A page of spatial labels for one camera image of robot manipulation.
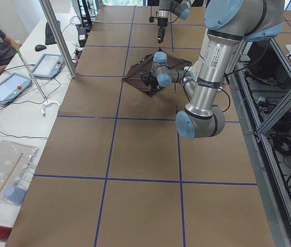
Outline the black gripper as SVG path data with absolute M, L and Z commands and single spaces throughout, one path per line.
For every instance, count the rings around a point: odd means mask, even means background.
M 161 89 L 156 77 L 154 77 L 151 72 L 141 73 L 140 78 L 143 81 L 143 83 L 145 84 L 145 86 L 150 87 L 150 90 L 160 90 Z
M 155 20 L 157 20 L 157 26 L 158 26 L 158 32 L 157 32 L 158 43 L 162 43 L 165 36 L 165 28 L 167 27 L 167 18 L 154 17 L 154 16 L 149 17 L 150 23 L 154 23 Z

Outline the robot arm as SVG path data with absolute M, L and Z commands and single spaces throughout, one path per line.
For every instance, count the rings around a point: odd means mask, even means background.
M 169 15 L 172 13 L 182 20 L 186 20 L 190 14 L 190 8 L 194 1 L 177 1 L 171 0 L 160 0 L 159 1 L 159 10 L 156 15 L 150 13 L 149 22 L 153 23 L 154 20 L 157 20 L 158 33 L 157 39 L 158 44 L 161 44 L 164 40 L 165 30 L 169 23 Z
M 276 37 L 282 31 L 284 1 L 210 1 L 205 11 L 209 42 L 196 79 L 187 70 L 169 68 L 167 54 L 154 54 L 151 71 L 140 75 L 145 85 L 179 83 L 190 101 L 176 114 L 176 128 L 185 139 L 216 136 L 225 126 L 222 110 L 213 101 L 221 86 L 234 47 Z

